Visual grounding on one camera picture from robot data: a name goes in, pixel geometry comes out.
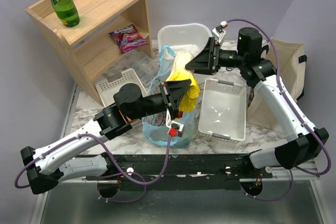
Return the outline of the light blue plastic grocery bag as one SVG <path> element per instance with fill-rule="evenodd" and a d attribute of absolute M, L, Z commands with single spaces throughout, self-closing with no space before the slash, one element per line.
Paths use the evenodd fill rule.
<path fill-rule="evenodd" d="M 179 110 L 182 114 L 175 121 L 184 125 L 184 133 L 181 137 L 174 137 L 171 140 L 171 148 L 188 148 L 196 128 L 196 106 L 200 95 L 200 87 L 194 74 L 185 69 L 185 65 L 194 56 L 190 52 L 175 52 L 170 46 L 163 46 L 159 53 L 160 69 L 151 81 L 148 95 L 160 92 L 159 85 L 163 81 L 179 81 L 191 79 L 191 85 L 183 97 Z M 166 127 L 166 113 L 161 112 L 143 118 L 143 135 L 149 142 L 158 146 L 167 145 L 168 128 Z"/>

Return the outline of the orange bread slice toy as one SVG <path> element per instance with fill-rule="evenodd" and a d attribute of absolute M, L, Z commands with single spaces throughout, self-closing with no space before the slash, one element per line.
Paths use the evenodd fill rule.
<path fill-rule="evenodd" d="M 126 122 L 128 122 L 128 123 L 133 123 L 133 122 L 135 122 L 135 120 L 132 120 L 132 119 L 130 119 L 130 118 L 128 118 L 126 115 L 124 115 L 121 111 L 119 111 L 120 112 L 120 114 L 121 114 L 121 116 L 123 117 L 123 119 L 126 121 Z"/>

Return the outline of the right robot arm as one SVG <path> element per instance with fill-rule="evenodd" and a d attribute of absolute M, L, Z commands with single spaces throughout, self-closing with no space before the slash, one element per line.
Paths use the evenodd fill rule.
<path fill-rule="evenodd" d="M 317 128 L 299 109 L 289 95 L 274 64 L 261 54 L 262 35 L 259 30 L 244 27 L 238 32 L 237 49 L 222 50 L 214 37 L 204 49 L 186 64 L 187 70 L 212 75 L 221 67 L 237 68 L 247 85 L 260 94 L 270 107 L 287 139 L 275 148 L 258 150 L 245 158 L 252 169 L 283 167 L 292 169 L 326 152 L 329 133 Z"/>

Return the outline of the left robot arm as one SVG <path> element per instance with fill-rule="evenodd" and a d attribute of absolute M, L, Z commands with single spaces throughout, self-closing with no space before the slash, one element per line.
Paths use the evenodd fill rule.
<path fill-rule="evenodd" d="M 115 167 L 119 175 L 135 184 L 147 186 L 155 183 L 166 170 L 167 156 L 162 170 L 150 182 L 141 182 L 132 178 L 131 172 L 123 170 L 109 150 L 106 150 L 109 161 L 103 156 L 83 161 L 76 160 L 75 157 L 96 144 L 105 148 L 106 141 L 132 129 L 132 120 L 161 112 L 166 113 L 169 137 L 181 136 L 184 126 L 174 119 L 178 116 L 179 105 L 191 83 L 190 79 L 161 82 L 159 93 L 146 97 L 143 96 L 137 84 L 123 85 L 114 94 L 114 103 L 105 107 L 79 130 L 42 148 L 34 149 L 30 146 L 23 148 L 20 154 L 24 168 L 15 179 L 15 187 L 22 188 L 18 181 L 25 173 L 28 179 L 27 187 L 33 194 L 38 195 L 55 188 L 63 180 L 84 176 L 100 177 L 111 167 Z"/>

